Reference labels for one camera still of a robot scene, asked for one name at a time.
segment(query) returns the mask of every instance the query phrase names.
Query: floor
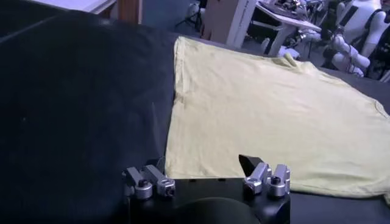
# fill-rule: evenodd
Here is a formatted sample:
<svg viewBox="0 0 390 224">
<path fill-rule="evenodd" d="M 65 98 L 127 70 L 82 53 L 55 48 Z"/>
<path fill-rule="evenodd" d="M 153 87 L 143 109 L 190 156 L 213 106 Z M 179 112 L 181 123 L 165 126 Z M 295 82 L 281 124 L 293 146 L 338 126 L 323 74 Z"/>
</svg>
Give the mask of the floor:
<svg viewBox="0 0 390 224">
<path fill-rule="evenodd" d="M 144 0 L 142 23 L 157 29 L 199 37 L 199 33 L 186 24 L 175 29 L 175 24 L 186 17 L 188 6 L 192 2 L 194 0 Z"/>
</svg>

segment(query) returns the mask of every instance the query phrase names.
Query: table leg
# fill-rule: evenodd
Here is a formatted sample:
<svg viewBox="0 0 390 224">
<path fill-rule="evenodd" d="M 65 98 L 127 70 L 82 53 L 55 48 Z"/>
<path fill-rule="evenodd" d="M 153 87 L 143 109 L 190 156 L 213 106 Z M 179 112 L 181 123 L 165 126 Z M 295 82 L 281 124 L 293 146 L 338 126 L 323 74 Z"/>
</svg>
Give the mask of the table leg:
<svg viewBox="0 0 390 224">
<path fill-rule="evenodd" d="M 288 35 L 292 34 L 297 29 L 296 27 L 287 24 L 283 24 L 282 26 L 283 28 L 279 30 L 278 34 L 274 39 L 274 42 L 272 42 L 271 49 L 268 53 L 270 57 L 276 57 L 278 55 L 280 47 L 285 42 Z"/>
</svg>

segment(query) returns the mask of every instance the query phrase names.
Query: tripod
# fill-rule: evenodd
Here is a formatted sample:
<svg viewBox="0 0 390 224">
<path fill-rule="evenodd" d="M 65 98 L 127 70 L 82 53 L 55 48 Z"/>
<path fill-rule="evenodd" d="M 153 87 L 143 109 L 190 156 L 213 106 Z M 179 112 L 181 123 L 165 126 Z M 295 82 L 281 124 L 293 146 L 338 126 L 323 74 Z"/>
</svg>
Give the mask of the tripod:
<svg viewBox="0 0 390 224">
<path fill-rule="evenodd" d="M 202 23 L 203 23 L 202 16 L 200 14 L 200 9 L 201 9 L 201 6 L 199 5 L 196 13 L 194 13 L 193 15 L 187 16 L 184 20 L 177 23 L 175 25 L 175 28 L 178 27 L 179 25 L 181 25 L 182 23 L 186 23 L 188 25 L 194 24 L 194 29 L 196 31 L 200 32 L 200 27 L 202 26 Z"/>
</svg>

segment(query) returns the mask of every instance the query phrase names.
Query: black cloth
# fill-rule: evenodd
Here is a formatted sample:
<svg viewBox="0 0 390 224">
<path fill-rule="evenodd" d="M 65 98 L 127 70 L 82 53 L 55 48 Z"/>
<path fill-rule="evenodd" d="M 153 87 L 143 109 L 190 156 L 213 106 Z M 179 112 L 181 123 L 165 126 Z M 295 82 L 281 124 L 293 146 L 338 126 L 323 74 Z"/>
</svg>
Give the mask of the black cloth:
<svg viewBox="0 0 390 224">
<path fill-rule="evenodd" d="M 73 11 L 21 23 L 0 26 L 0 221 L 117 223 L 121 171 L 165 152 L 178 35 Z M 336 75 L 389 112 L 388 85 Z M 291 217 L 386 223 L 390 209 L 293 193 Z"/>
</svg>

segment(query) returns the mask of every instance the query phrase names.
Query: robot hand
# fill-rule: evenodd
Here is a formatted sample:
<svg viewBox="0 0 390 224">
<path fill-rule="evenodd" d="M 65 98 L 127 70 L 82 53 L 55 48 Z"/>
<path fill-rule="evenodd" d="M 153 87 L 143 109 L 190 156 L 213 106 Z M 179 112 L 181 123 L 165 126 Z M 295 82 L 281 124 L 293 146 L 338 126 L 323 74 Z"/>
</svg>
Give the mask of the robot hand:
<svg viewBox="0 0 390 224">
<path fill-rule="evenodd" d="M 287 40 L 287 42 L 289 43 L 287 45 L 287 48 L 295 47 L 301 42 L 307 43 L 310 41 L 313 41 L 315 43 L 322 41 L 321 34 L 311 29 L 298 30 L 298 36 Z"/>
<path fill-rule="evenodd" d="M 361 54 L 351 45 L 347 44 L 343 35 L 335 34 L 331 38 L 331 45 L 338 53 L 332 58 L 332 63 L 340 71 L 346 71 L 364 76 L 362 69 L 366 69 L 370 65 L 370 60 Z"/>
</svg>

